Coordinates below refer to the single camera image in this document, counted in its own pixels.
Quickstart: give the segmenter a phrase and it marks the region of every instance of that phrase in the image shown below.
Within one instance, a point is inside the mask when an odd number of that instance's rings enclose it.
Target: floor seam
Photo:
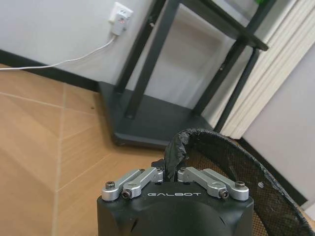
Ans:
[[[47,106],[52,106],[52,107],[57,107],[57,108],[63,108],[62,106],[58,106],[55,104],[51,104],[51,103],[47,103],[47,102],[41,102],[41,101],[37,101],[31,98],[26,98],[26,97],[21,97],[21,96],[17,96],[17,95],[13,95],[13,94],[9,94],[9,93],[5,93],[5,92],[0,92],[1,95],[5,95],[5,96],[9,96],[9,97],[14,97],[14,98],[19,98],[19,99],[23,99],[26,101],[30,101],[30,102],[36,102],[42,105],[47,105]]]
[[[79,174],[77,177],[75,177],[74,179],[72,179],[71,181],[69,181],[68,183],[66,183],[64,186],[62,186],[60,189],[57,190],[57,192],[61,191],[62,189],[64,189],[65,187],[67,187],[69,184],[71,184],[72,182],[74,182],[77,178],[79,178],[80,176],[82,176],[83,174],[85,174],[87,171],[89,171],[90,169],[92,169],[94,166],[96,166],[98,163],[100,163],[102,160],[104,160],[107,157],[110,157],[112,155],[112,153],[109,153],[108,155],[104,156],[102,159],[100,159],[99,161],[97,161],[94,165],[88,167],[84,172],[82,172],[81,174]]]
[[[60,182],[60,175],[61,175],[61,159],[62,159],[62,141],[63,141],[63,126],[64,126],[64,112],[65,112],[65,100],[66,100],[66,93],[65,93],[65,83],[63,84],[63,106],[62,112],[60,117],[60,135],[59,135],[59,143],[58,143],[58,159],[57,159],[57,169],[56,169],[56,186],[55,186],[55,197],[54,197],[54,205],[53,205],[53,218],[52,218],[52,236],[57,235],[57,226],[58,226],[58,188]]]
[[[79,110],[76,110],[76,109],[73,109],[73,108],[66,108],[66,110],[70,110],[70,111],[73,111],[73,112],[82,113],[82,114],[86,114],[86,115],[91,115],[91,116],[105,117],[105,115],[100,115],[98,113],[92,114],[92,113],[88,113],[88,112],[82,112],[82,111],[79,111]]]

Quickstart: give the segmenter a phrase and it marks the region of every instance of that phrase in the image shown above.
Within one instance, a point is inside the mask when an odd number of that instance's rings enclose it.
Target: metal bracket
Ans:
[[[133,170],[118,181],[108,181],[102,189],[104,201],[114,201],[122,193],[123,198],[131,199],[141,195],[141,189],[149,182],[162,182],[163,171],[155,167],[147,170]]]
[[[216,198],[226,199],[229,196],[229,192],[224,183],[217,181],[194,167],[187,167],[178,171],[178,181],[183,182],[196,182],[207,190],[207,193]]]
[[[202,173],[217,181],[223,182],[226,185],[226,188],[233,199],[239,201],[246,201],[249,198],[250,190],[245,186],[244,182],[242,181],[234,182],[211,169],[204,169]]]

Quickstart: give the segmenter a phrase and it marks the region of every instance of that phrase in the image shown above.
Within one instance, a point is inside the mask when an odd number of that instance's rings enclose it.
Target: white cable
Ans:
[[[76,58],[76,59],[70,59],[70,60],[64,60],[62,62],[58,62],[56,64],[53,64],[53,65],[44,65],[44,66],[26,66],[26,67],[10,67],[10,68],[0,68],[0,71],[2,70],[25,70],[25,69],[43,69],[43,68],[49,68],[49,67],[54,67],[54,66],[57,66],[57,65],[60,65],[60,64],[64,64],[64,63],[67,63],[67,62],[72,62],[72,61],[77,61],[77,60],[81,60],[83,58],[86,58],[88,57],[89,55],[93,54],[93,53],[96,53],[97,51],[103,49],[103,48],[106,48],[107,46],[109,46],[114,40],[115,40],[116,36],[114,35],[111,40],[109,40],[108,43],[106,43],[104,46],[101,46],[97,49],[95,49],[94,51],[82,56],[82,57],[79,57],[79,58]]]

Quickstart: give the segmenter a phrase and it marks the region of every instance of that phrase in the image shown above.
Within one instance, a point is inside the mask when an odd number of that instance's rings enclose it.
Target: power plug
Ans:
[[[112,33],[119,36],[123,33],[124,30],[127,29],[127,16],[124,12],[119,12],[116,15],[114,25],[112,28]]]
[[[128,28],[132,14],[133,11],[128,7],[119,2],[115,2],[109,17],[109,22],[113,24],[112,33],[121,35],[122,32]]]

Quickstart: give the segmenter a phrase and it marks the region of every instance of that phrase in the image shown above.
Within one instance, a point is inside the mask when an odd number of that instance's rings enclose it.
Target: floor tile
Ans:
[[[65,111],[60,188],[112,152],[114,145],[108,131],[100,125],[103,118]]]
[[[0,149],[0,235],[50,236],[54,192]]]
[[[63,105],[63,83],[26,71],[1,71],[0,92],[57,106]]]
[[[118,179],[132,169],[147,168],[159,159],[151,155],[112,154],[59,191],[58,236],[97,235],[96,200],[106,181]]]
[[[99,93],[66,85],[65,107],[90,114],[103,114]]]
[[[61,112],[0,95],[0,235],[51,235]]]
[[[0,150],[55,189],[61,108],[0,95]]]

